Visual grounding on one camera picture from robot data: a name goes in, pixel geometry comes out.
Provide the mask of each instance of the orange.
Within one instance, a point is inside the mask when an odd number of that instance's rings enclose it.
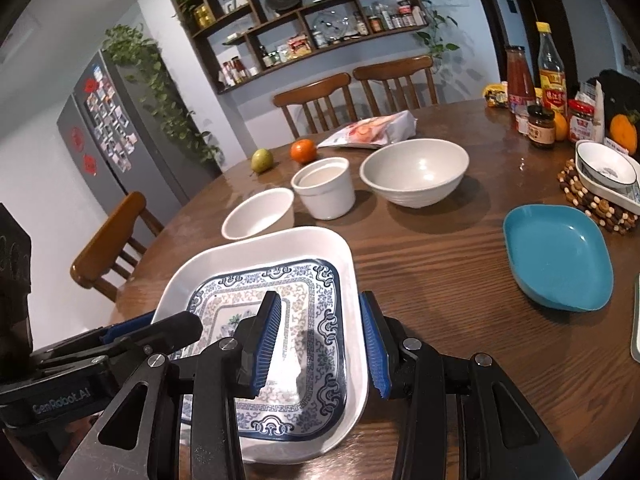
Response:
[[[310,139],[300,139],[291,145],[289,150],[291,158],[300,164],[306,164],[312,160],[316,160],[318,150],[316,144]]]
[[[554,122],[556,123],[556,142],[561,142],[565,140],[569,134],[569,124],[567,124],[564,115],[560,112],[556,112]]]
[[[638,131],[634,126],[636,116],[630,117],[624,114],[616,115],[609,125],[611,140],[625,148],[629,155],[633,155],[638,149]]]

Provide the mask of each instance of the wooden table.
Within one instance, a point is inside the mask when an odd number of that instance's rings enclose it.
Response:
[[[638,235],[604,234],[615,274],[606,308],[569,314],[532,304],[511,276],[502,221],[519,205],[564,203],[556,174],[571,157],[571,146],[550,152],[531,146],[511,129],[506,111],[487,109],[482,100],[425,108],[415,116],[420,136],[452,140],[470,155],[466,177],[452,195],[421,210],[395,206],[358,177],[368,150],[325,148],[321,156],[351,161],[356,207],[321,222],[296,199],[296,225],[326,226],[342,235],[353,252],[360,290],[375,291],[387,315],[441,353],[466,358],[484,351],[497,359],[582,474],[640,416],[640,365],[629,351]],[[288,151],[274,150],[276,167],[260,176],[248,162],[238,164],[187,204],[142,258],[117,302],[120,315],[155,308],[184,262],[227,243],[220,227],[243,199],[274,185],[288,187],[299,168]],[[388,480],[401,410],[372,389],[362,420],[338,449],[301,465],[247,466],[248,477]],[[450,461],[451,471],[457,459]]]

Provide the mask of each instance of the metal screw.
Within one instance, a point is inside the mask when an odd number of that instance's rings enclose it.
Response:
[[[402,341],[402,346],[404,346],[407,350],[419,350],[420,348],[422,348],[422,343],[415,337],[408,337],[407,339]]]
[[[154,354],[146,360],[146,364],[148,364],[152,368],[162,366],[164,364],[164,356],[162,354]]]
[[[233,339],[232,337],[225,337],[220,340],[218,343],[221,349],[223,350],[233,350],[236,346],[238,346],[238,341]]]
[[[476,354],[476,363],[480,366],[491,366],[494,360],[487,354]]]

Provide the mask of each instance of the rectangular tray with blue pattern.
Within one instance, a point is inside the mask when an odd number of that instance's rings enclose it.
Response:
[[[340,419],[346,378],[340,279],[318,259],[213,276],[192,295],[188,310],[202,321],[202,337],[176,354],[199,354],[233,335],[254,315],[267,290],[282,298],[282,318],[266,386],[254,400],[236,399],[240,436],[301,441],[321,436]],[[191,421],[191,396],[183,422]]]

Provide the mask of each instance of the black lid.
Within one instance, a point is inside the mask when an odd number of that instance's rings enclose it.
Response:
[[[529,113],[529,115],[533,115],[534,117],[547,121],[556,118],[556,114],[553,112],[553,110],[542,107],[540,105],[531,105],[530,107],[527,107],[527,112]]]

